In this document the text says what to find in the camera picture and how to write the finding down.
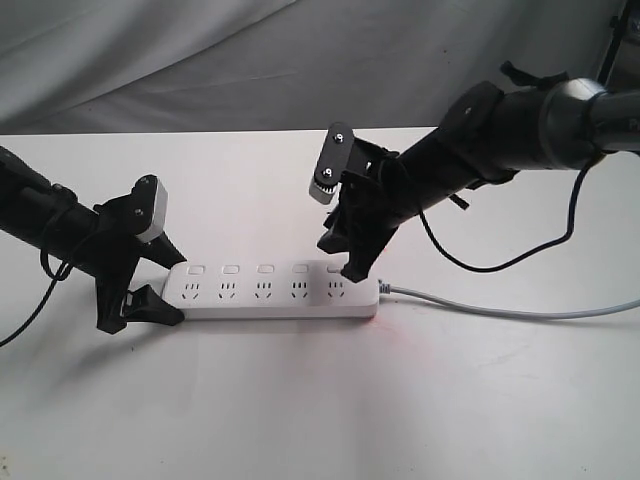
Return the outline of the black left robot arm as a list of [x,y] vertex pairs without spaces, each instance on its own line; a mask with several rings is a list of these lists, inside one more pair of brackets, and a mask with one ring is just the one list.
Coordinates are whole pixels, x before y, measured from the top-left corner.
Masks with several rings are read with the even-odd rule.
[[149,285],[129,288],[140,260],[165,269],[184,256],[164,231],[168,194],[157,176],[93,208],[54,184],[8,149],[1,151],[1,229],[39,252],[53,283],[78,269],[94,280],[97,327],[115,334],[130,322],[175,326],[184,314]]

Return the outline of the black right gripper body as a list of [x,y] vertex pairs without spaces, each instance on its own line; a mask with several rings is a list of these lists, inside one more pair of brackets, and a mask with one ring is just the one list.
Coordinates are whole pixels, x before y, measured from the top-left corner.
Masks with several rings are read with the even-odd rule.
[[335,195],[348,238],[354,232],[394,229],[425,210],[425,141],[403,152],[354,137]]

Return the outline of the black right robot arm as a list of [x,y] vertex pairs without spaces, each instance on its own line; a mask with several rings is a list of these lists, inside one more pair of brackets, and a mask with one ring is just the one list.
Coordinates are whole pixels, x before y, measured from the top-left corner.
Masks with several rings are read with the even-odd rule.
[[605,156],[639,150],[639,94],[612,92],[566,73],[537,77],[504,63],[505,92],[483,81],[437,127],[402,152],[356,136],[345,123],[326,134],[309,193],[330,205],[318,248],[344,253],[342,274],[367,278],[399,226],[463,190],[502,185],[523,171],[574,170],[585,177]]

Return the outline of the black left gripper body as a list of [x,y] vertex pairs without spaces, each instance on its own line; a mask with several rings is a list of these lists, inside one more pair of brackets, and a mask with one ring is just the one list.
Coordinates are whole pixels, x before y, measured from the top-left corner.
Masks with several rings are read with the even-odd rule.
[[123,302],[142,251],[156,235],[156,177],[141,177],[128,194],[94,206],[98,225],[90,241],[97,328],[115,334],[127,320]]

